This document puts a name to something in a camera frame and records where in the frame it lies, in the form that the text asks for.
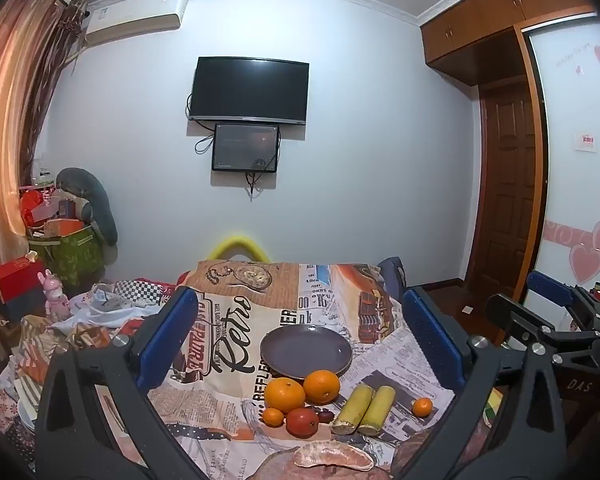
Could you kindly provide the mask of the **brown wooden door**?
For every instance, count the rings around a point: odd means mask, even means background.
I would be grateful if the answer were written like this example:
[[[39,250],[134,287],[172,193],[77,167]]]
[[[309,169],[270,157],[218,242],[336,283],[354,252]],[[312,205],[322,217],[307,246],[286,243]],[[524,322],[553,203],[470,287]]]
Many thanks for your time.
[[[480,88],[482,163],[466,288],[479,304],[513,296],[526,251],[534,194],[535,136],[524,80]]]

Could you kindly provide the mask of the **large orange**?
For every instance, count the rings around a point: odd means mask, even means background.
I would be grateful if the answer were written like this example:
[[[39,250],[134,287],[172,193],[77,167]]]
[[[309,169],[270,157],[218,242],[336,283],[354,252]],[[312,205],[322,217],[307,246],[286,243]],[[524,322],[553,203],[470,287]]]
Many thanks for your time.
[[[264,403],[267,408],[275,408],[287,414],[296,408],[304,407],[306,392],[294,379],[274,378],[265,387]]]
[[[340,380],[330,370],[314,370],[303,379],[303,389],[308,402],[318,405],[329,404],[339,396]]]

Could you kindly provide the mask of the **peeled pomelo segment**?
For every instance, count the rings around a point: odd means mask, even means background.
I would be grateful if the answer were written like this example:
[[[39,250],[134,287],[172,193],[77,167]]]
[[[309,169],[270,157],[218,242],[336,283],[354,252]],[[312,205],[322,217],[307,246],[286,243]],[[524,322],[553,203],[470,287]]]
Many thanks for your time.
[[[313,441],[294,451],[294,464],[301,468],[333,466],[356,471],[370,471],[375,467],[372,456],[347,443],[328,440]]]

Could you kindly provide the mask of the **grey plush pillow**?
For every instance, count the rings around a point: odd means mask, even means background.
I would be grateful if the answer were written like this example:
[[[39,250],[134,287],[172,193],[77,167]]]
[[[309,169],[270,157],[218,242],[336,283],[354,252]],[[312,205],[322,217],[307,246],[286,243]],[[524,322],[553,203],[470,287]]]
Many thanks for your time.
[[[57,175],[56,184],[63,191],[85,200],[80,219],[89,223],[107,246],[116,246],[118,230],[109,198],[94,174],[82,168],[65,168]]]

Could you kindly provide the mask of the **brown overhead wooden cabinet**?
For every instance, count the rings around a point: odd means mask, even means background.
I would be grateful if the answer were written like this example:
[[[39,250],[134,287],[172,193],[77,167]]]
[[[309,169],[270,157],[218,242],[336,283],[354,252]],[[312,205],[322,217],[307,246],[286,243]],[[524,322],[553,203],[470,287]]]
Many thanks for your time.
[[[468,86],[524,74],[515,26],[588,0],[460,0],[420,28],[426,64]]]

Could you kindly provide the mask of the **red gift box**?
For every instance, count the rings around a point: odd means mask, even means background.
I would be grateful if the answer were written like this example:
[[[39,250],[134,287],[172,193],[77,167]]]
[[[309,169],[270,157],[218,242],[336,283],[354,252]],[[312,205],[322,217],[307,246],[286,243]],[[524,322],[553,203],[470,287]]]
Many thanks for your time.
[[[44,271],[40,258],[20,257],[0,265],[0,301],[6,304],[31,289],[40,288],[38,274]]]

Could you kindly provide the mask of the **pink rabbit toy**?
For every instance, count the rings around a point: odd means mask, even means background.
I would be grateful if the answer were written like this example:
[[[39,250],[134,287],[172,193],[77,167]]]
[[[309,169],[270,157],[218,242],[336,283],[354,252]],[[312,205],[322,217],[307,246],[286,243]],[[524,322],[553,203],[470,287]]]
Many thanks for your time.
[[[38,272],[38,281],[45,296],[45,313],[55,321],[63,321],[71,315],[69,300],[62,289],[61,280],[46,269]]]

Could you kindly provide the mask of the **dark purple plate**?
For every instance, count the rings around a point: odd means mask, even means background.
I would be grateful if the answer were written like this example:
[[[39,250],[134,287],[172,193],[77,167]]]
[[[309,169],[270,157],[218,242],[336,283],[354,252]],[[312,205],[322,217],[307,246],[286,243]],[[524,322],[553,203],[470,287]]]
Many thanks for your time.
[[[303,380],[316,370],[343,374],[353,359],[346,338],[329,328],[296,324],[272,330],[261,341],[263,362],[276,374]]]

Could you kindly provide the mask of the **white wardrobe heart door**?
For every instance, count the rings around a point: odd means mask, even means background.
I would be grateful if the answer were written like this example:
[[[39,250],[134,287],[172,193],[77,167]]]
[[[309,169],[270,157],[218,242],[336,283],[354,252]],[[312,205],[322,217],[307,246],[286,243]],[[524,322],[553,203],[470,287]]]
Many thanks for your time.
[[[600,18],[524,30],[541,99],[546,197],[535,270],[600,286]]]

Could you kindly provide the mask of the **white air conditioner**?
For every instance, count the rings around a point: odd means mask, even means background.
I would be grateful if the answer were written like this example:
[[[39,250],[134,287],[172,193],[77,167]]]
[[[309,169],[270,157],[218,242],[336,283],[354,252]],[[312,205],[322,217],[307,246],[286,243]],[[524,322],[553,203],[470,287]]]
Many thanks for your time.
[[[87,47],[120,39],[179,29],[188,0],[124,0],[90,14]]]

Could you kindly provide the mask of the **green gift bag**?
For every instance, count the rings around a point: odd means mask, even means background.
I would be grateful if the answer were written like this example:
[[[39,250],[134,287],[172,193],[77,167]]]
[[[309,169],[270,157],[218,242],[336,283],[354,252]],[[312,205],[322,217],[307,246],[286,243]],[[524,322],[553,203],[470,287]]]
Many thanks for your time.
[[[90,226],[66,236],[29,237],[28,243],[69,288],[87,289],[105,275],[102,242]]]

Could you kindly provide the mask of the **black wall television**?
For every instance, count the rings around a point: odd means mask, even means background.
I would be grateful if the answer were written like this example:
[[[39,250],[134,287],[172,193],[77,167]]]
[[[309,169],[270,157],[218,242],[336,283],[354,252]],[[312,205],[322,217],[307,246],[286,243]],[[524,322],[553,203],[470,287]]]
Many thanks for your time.
[[[310,66],[276,58],[201,56],[187,113],[210,122],[272,122],[303,125]]]

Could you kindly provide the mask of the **orange striped curtain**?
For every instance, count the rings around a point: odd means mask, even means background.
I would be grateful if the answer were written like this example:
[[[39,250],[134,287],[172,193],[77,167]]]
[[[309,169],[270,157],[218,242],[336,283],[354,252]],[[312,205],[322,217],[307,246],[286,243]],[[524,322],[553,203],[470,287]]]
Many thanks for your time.
[[[30,167],[40,76],[67,10],[62,0],[6,0],[0,9],[0,264],[27,251],[19,188]]]

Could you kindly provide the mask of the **red tomato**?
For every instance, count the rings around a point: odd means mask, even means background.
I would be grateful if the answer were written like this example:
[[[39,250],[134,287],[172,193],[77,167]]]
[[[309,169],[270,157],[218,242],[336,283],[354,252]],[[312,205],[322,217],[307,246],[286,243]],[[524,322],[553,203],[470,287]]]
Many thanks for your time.
[[[293,437],[309,439],[320,429],[320,421],[316,413],[306,408],[295,408],[286,415],[285,427]]]

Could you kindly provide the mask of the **retro newspaper print tablecloth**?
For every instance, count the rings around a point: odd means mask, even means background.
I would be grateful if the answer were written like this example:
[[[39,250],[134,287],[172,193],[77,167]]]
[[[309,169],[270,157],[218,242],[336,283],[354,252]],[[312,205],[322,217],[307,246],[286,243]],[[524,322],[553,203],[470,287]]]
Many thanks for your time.
[[[261,420],[266,385],[278,376],[263,362],[262,339],[280,326],[310,324],[349,341],[353,359],[340,376],[340,408],[358,385],[390,386],[396,400],[377,436],[349,434],[370,454],[376,478],[396,478],[452,401],[374,266],[208,260],[185,284],[198,314],[166,378],[149,400],[166,428],[210,479],[243,479],[300,440]],[[411,411],[426,396],[427,418]]]

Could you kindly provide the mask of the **yellow foam hoop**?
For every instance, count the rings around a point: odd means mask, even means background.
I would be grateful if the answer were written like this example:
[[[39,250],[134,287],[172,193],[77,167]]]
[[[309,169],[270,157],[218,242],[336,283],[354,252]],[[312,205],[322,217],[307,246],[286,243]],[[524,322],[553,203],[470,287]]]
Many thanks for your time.
[[[219,244],[212,249],[207,259],[227,259],[229,256],[234,256],[237,254],[249,256],[251,261],[263,263],[271,262],[271,259],[268,258],[268,255],[260,245],[258,245],[252,238],[242,234],[234,234],[220,240]]]

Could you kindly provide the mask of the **small black wall monitor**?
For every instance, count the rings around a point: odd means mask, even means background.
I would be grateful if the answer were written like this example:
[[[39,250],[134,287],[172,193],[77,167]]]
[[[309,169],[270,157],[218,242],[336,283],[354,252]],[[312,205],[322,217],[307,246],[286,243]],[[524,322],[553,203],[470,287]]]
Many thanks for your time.
[[[212,145],[213,171],[275,174],[279,128],[271,125],[226,122],[216,124]]]

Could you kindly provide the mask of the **dark red grape right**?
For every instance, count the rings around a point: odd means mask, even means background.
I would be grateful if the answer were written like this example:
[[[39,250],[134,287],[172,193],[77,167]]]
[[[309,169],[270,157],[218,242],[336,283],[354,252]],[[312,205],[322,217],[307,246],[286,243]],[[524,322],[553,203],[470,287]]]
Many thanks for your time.
[[[333,412],[329,411],[329,410],[323,410],[317,413],[317,417],[318,420],[320,422],[322,422],[323,424],[329,424],[330,422],[332,422],[335,418],[335,415]]]

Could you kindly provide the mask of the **small tangerine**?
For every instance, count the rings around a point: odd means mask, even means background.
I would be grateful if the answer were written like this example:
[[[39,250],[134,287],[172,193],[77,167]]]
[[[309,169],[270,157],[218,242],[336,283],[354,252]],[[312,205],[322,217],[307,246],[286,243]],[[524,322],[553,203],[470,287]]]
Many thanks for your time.
[[[423,396],[412,402],[411,411],[418,418],[427,418],[434,408],[432,400]]]
[[[283,426],[285,414],[277,408],[266,408],[261,414],[261,420],[265,426],[277,428]]]

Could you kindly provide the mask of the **sugarcane piece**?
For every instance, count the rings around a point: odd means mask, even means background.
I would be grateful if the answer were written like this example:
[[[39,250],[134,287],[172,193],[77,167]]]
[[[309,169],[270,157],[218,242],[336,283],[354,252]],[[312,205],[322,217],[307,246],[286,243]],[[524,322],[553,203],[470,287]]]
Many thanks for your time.
[[[390,386],[381,386],[358,425],[358,432],[366,436],[377,436],[384,426],[395,398],[396,390]]]
[[[353,434],[362,422],[370,404],[375,396],[375,390],[369,385],[357,385],[349,396],[347,402],[343,405],[338,416],[330,425],[330,430],[337,436],[347,436]]]

